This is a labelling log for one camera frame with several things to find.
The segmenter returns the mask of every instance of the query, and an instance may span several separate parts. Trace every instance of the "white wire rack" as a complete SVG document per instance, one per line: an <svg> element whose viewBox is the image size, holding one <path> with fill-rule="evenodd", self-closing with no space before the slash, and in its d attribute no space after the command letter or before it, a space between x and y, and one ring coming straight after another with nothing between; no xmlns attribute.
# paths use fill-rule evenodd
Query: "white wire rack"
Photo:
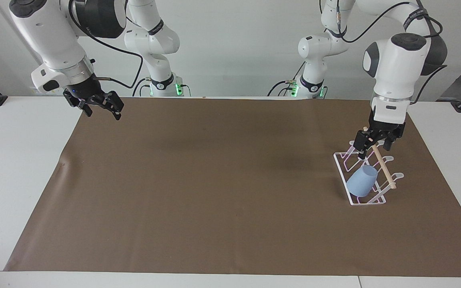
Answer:
<svg viewBox="0 0 461 288"><path fill-rule="evenodd" d="M353 206L369 206L386 203L387 201L384 197L385 193L391 189L396 189L396 181L403 178L405 175L399 172L391 175L387 169L387 166L385 165L384 167L386 168L386 171L383 171L384 169L382 168L380 161L382 161L385 164L393 161L394 157L382 157L381 155L379 155L377 149L369 149L368 151L366 151L366 157L364 160L358 157L352 157L352 155L359 154L359 152L353 147L353 142L354 141L350 141L350 148L348 149L348 151L333 153L333 158L335 159L335 164L337 165L339 173L341 175L341 179L343 181L344 188L346 189L346 194L348 195L348 200L350 201L350 204ZM383 144L383 140L378 141L378 143L376 144L376 148L382 146ZM373 159L371 157L375 153L377 154L375 157L376 162L374 164L371 164L370 160L373 162ZM352 195L348 191L348 186L346 186L346 182L349 179L349 177L351 177L353 172L355 172L362 165L370 165L373 168L375 168L378 171L379 177L376 180L374 186L371 187L371 191L367 196L357 197L355 195ZM381 180L379 179L383 179L383 177L381 176L381 172L384 172L383 174L385 176L385 181L380 184L379 181Z"/></svg>

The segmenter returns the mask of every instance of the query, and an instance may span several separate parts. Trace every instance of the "blue object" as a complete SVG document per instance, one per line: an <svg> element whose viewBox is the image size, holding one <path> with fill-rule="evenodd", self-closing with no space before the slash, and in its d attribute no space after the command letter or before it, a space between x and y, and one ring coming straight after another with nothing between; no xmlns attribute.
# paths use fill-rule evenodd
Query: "blue object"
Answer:
<svg viewBox="0 0 461 288"><path fill-rule="evenodd" d="M361 166L346 182L348 192L357 197L364 197L368 195L371 188L373 188L377 177L378 171L375 168L369 165Z"/></svg>

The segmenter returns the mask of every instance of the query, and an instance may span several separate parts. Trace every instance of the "brown mat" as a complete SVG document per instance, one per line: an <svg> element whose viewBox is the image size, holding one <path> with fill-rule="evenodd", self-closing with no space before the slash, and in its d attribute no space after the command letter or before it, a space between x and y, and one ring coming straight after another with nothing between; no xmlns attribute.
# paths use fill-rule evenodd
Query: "brown mat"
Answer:
<svg viewBox="0 0 461 288"><path fill-rule="evenodd" d="M461 277L461 207L410 119L406 178L356 207L333 153L368 102L125 102L80 118L5 270Z"/></svg>

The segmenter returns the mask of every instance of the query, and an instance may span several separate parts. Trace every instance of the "white table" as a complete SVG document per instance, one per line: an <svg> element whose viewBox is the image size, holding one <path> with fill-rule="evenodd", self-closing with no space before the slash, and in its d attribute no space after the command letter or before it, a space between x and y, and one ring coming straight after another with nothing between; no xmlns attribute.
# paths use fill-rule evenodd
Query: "white table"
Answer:
<svg viewBox="0 0 461 288"><path fill-rule="evenodd" d="M69 107L63 97L11 97L0 107L0 286L461 286L461 278L1 272L49 181L80 114L78 109ZM461 205L461 114L456 113L450 104L435 102L421 102L411 106L409 114Z"/></svg>

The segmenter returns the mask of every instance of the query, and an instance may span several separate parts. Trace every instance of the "white wall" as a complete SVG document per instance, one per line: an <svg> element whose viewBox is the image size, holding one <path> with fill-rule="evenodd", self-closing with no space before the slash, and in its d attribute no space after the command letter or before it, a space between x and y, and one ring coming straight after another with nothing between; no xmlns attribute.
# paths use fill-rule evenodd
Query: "white wall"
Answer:
<svg viewBox="0 0 461 288"><path fill-rule="evenodd" d="M8 2L0 0L6 15ZM461 74L461 0L425 0L424 4L444 25L442 36L449 49L449 67L434 77L422 97L435 100ZM157 5L162 18L181 38L179 52L168 56L172 69L197 96L265 95L274 83L291 78L302 63L297 53L300 38L323 30L317 0L157 0ZM347 37L358 35L373 19L355 8ZM374 40L399 32L402 27L398 22L383 19L348 52L329 57L328 97L369 99L374 80L362 71L364 49ZM0 77L0 85L8 87L3 82L11 80L16 87L27 87L36 63L22 43L16 42L18 38L10 37L13 33L7 22L0 21L0 43L4 44L0 47L0 71L8 70L4 79ZM125 48L123 37L106 42ZM98 76L132 82L137 58L109 50L89 38L81 38L80 43L88 56L97 60ZM9 51L13 46L18 49ZM130 95L129 90L115 84L104 83L104 88ZM16 91L7 93L15 95Z"/></svg>

